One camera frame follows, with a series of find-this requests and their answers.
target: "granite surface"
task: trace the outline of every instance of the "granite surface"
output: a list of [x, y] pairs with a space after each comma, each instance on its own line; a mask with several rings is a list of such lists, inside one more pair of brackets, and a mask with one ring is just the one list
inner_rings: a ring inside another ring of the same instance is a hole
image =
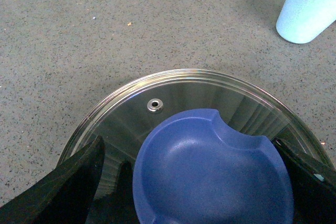
[[283, 40], [285, 0], [0, 0], [0, 205], [50, 172], [101, 99], [138, 77], [204, 68], [273, 94], [336, 164], [336, 24]]

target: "black object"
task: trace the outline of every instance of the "black object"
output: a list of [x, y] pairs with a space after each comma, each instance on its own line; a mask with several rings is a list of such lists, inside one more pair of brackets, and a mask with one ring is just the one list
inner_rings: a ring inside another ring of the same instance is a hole
[[280, 138], [272, 140], [287, 168], [295, 203], [294, 223], [336, 223], [336, 171]]
[[131, 163], [121, 163], [117, 188], [93, 201], [86, 224], [140, 224], [133, 202], [132, 182]]
[[0, 223], [85, 223], [100, 181], [104, 157], [104, 142], [98, 136], [0, 208]]

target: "speckled countertop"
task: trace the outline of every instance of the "speckled countertop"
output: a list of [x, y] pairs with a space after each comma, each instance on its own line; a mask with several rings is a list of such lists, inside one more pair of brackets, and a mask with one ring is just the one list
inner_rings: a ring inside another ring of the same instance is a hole
[[336, 163], [336, 24], [311, 43], [286, 42], [275, 30], [283, 2], [0, 0], [0, 205], [55, 167], [101, 99], [175, 68], [266, 89]]

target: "metal grommet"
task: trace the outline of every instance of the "metal grommet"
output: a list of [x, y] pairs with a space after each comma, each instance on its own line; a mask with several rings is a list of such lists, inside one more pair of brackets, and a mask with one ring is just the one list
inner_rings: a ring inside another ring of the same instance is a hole
[[147, 109], [152, 113], [157, 113], [163, 109], [163, 102], [160, 99], [152, 99], [147, 103]]

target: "plastic cup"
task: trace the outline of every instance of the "plastic cup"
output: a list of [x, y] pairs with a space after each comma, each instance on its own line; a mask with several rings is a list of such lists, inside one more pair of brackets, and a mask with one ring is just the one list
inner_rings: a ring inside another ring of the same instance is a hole
[[336, 20], [336, 0], [286, 0], [276, 28], [282, 38], [303, 44]]

